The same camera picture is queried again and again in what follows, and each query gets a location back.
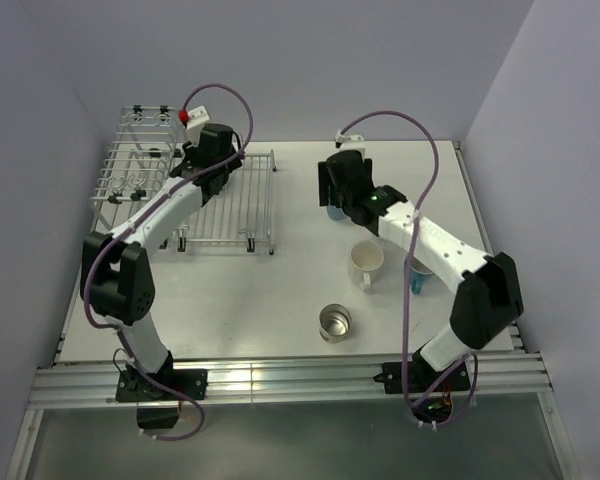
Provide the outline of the light blue plastic cup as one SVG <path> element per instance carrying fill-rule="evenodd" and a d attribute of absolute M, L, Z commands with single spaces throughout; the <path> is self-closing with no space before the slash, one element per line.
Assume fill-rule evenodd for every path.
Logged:
<path fill-rule="evenodd" d="M 346 214 L 341 207 L 329 205 L 326 207 L 328 217 L 333 221 L 341 221 L 346 219 Z"/>

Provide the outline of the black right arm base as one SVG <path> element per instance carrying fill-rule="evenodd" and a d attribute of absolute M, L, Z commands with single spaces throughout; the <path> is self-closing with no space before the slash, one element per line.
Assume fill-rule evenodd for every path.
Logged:
<path fill-rule="evenodd" d="M 414 394 L 424 393 L 441 376 L 441 372 L 434 371 L 425 363 L 417 362 L 416 366 L 413 366 L 412 361 L 409 361 L 408 391 Z M 373 381 L 381 384 L 386 394 L 402 394 L 402 363 L 398 361 L 382 363 L 381 370 L 373 377 Z M 470 386 L 468 369 L 465 364 L 462 364 L 436 387 L 435 392 L 441 393 L 444 387 L 450 387 L 452 392 L 468 392 Z"/>

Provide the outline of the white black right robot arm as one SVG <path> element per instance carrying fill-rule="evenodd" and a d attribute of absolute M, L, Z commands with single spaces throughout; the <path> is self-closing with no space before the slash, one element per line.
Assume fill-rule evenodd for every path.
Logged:
<path fill-rule="evenodd" d="M 318 164 L 319 201 L 336 204 L 354 224 L 412 254 L 454 294 L 449 320 L 411 357 L 409 379 L 432 390 L 448 368 L 483 349 L 523 313 L 516 264 L 454 237 L 426 218 L 395 188 L 376 186 L 372 161 L 357 150 L 331 155 Z"/>

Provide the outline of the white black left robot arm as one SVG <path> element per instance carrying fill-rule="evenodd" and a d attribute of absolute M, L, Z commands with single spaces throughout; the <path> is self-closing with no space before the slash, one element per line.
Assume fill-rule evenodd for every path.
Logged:
<path fill-rule="evenodd" d="M 150 260 L 242 166 L 235 136 L 227 125 L 204 125 L 197 142 L 184 144 L 182 161 L 143 208 L 108 233 L 89 233 L 83 242 L 80 296 L 87 320 L 96 329 L 116 332 L 131 369 L 140 373 L 139 388 L 152 399 L 171 394 L 175 375 L 171 352 L 151 316 L 156 289 Z"/>

